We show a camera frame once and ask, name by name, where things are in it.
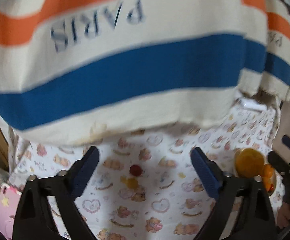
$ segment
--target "person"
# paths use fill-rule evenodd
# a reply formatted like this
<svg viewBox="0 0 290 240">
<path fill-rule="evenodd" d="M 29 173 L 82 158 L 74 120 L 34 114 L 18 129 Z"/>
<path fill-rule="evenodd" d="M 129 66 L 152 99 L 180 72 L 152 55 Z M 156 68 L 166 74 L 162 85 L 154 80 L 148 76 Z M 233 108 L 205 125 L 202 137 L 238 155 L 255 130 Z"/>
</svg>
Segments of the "person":
<svg viewBox="0 0 290 240">
<path fill-rule="evenodd" d="M 287 227 L 290 221 L 290 205 L 283 202 L 277 214 L 277 226 L 281 229 Z"/>
</svg>

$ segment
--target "metal bolt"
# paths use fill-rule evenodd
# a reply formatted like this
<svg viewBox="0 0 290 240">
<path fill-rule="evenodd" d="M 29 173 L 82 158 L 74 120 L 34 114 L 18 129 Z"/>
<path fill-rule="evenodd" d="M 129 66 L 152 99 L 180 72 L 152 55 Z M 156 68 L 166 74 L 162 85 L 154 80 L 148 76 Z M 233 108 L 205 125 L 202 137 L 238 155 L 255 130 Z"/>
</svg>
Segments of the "metal bolt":
<svg viewBox="0 0 290 240">
<path fill-rule="evenodd" d="M 57 176 L 63 177 L 67 174 L 66 170 L 61 170 L 60 172 L 57 173 Z"/>
<path fill-rule="evenodd" d="M 36 175 L 30 175 L 28 178 L 27 178 L 27 180 L 28 181 L 33 181 L 33 180 L 35 180 L 35 179 L 37 179 L 37 176 Z"/>
<path fill-rule="evenodd" d="M 230 172 L 228 172 L 228 171 L 225 171 L 224 172 L 224 176 L 227 177 L 227 178 L 230 178 L 230 177 L 232 177 L 232 174 Z"/>
<path fill-rule="evenodd" d="M 255 176 L 254 177 L 254 180 L 257 181 L 257 182 L 262 182 L 262 178 L 259 177 L 259 176 Z"/>
</svg>

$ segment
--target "orange plastic object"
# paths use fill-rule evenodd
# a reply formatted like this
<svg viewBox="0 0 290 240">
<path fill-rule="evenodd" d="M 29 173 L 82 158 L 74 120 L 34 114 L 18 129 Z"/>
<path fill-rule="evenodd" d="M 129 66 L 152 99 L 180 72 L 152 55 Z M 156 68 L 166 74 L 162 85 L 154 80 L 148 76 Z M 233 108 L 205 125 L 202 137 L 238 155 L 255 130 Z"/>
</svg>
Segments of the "orange plastic object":
<svg viewBox="0 0 290 240">
<path fill-rule="evenodd" d="M 253 178 L 258 176 L 263 167 L 263 155 L 252 148 L 244 149 L 236 156 L 235 168 L 240 177 Z"/>
<path fill-rule="evenodd" d="M 262 177 L 271 178 L 274 173 L 274 168 L 269 164 L 265 164 L 261 172 Z"/>
<path fill-rule="evenodd" d="M 267 192 L 270 190 L 271 186 L 274 187 L 274 185 L 267 178 L 263 178 L 263 183 Z"/>
</svg>

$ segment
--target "red ball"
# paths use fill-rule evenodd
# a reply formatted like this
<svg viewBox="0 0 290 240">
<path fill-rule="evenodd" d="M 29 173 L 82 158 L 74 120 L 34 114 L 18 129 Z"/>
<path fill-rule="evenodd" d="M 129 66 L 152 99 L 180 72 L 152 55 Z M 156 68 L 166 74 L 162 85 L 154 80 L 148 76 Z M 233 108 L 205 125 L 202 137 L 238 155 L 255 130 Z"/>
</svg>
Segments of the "red ball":
<svg viewBox="0 0 290 240">
<path fill-rule="evenodd" d="M 129 173 L 135 177 L 139 177 L 143 173 L 143 170 L 139 165 L 132 165 L 129 168 Z"/>
</svg>

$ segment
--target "patterned bedsheet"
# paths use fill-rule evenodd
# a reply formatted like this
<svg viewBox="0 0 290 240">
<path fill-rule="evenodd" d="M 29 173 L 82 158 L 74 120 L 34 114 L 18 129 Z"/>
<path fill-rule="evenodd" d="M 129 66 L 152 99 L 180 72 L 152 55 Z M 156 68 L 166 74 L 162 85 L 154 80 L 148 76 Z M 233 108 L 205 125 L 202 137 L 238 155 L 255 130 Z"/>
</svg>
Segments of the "patterned bedsheet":
<svg viewBox="0 0 290 240">
<path fill-rule="evenodd" d="M 100 240 L 191 239 L 215 203 L 191 165 L 191 149 L 201 147 L 224 171 L 233 172 L 236 149 L 252 147 L 268 154 L 278 122 L 279 111 L 273 107 L 256 112 L 235 104 L 224 123 L 209 130 L 176 123 L 103 139 L 94 144 L 100 150 L 100 162 L 75 203 Z M 54 147 L 16 138 L 14 155 L 10 156 L 16 166 L 9 181 L 22 190 L 30 174 L 42 178 L 69 169 L 89 147 Z M 139 165 L 143 173 L 137 178 L 138 186 L 129 189 L 126 181 L 133 164 Z M 283 194 L 278 176 L 270 197 L 275 214 Z M 69 238 L 55 199 L 49 200 L 59 233 Z M 237 198 L 224 234 L 230 232 L 240 202 Z"/>
</svg>

